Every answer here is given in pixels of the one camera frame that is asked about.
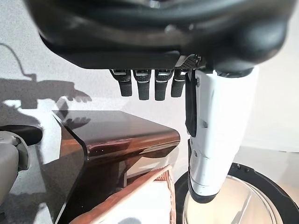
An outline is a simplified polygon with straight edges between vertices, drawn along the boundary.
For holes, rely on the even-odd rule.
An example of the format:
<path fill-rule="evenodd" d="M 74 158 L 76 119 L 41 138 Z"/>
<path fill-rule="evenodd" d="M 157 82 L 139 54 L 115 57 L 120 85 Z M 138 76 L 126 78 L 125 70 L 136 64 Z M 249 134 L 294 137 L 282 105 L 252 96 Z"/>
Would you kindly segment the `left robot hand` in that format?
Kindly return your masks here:
<path fill-rule="evenodd" d="M 198 203 L 220 191 L 246 129 L 258 71 L 284 44 L 294 0 L 27 0 L 43 43 L 85 69 L 117 80 L 162 82 L 189 63 L 185 124 L 189 192 Z"/>

